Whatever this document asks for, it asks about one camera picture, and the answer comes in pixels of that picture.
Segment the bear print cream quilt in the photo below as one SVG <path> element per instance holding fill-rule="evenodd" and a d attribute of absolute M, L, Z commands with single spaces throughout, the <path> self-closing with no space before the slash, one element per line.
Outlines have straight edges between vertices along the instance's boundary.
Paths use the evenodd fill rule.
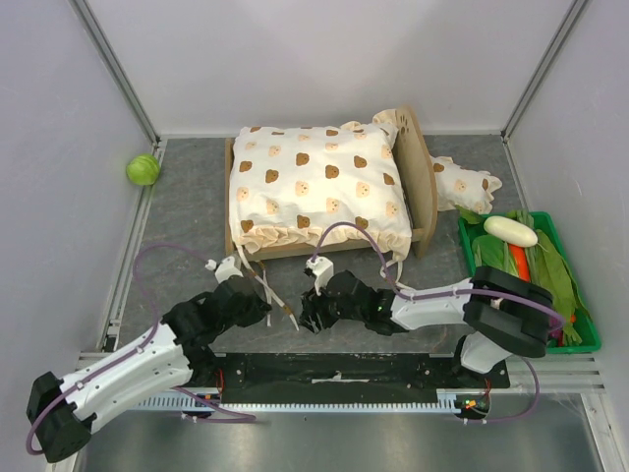
<path fill-rule="evenodd" d="M 401 274 L 412 227 L 393 147 L 394 110 L 341 127 L 243 128 L 233 143 L 228 221 L 243 264 L 265 248 L 373 238 Z"/>

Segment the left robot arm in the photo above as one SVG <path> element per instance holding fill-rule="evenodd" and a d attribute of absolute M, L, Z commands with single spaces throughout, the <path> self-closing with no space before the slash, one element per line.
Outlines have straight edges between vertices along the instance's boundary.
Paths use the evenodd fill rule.
<path fill-rule="evenodd" d="M 232 275 L 209 292 L 176 304 L 135 341 L 62 378 L 46 372 L 30 389 L 26 448 L 49 463 L 82 449 L 127 409 L 163 390 L 208 386 L 219 378 L 211 343 L 233 326 L 270 311 L 252 283 Z"/>

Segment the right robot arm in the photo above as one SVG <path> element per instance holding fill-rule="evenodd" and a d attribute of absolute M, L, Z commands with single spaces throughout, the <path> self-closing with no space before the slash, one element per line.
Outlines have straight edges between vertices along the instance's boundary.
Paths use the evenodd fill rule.
<path fill-rule="evenodd" d="M 349 270 L 335 271 L 326 258 L 307 263 L 305 273 L 314 286 L 302 296 L 299 324 L 313 333 L 341 320 L 380 335 L 469 326 L 472 333 L 460 341 L 449 365 L 452 380 L 464 387 L 512 355 L 544 357 L 549 335 L 563 326 L 547 290 L 490 266 L 456 284 L 425 290 L 373 289 Z"/>

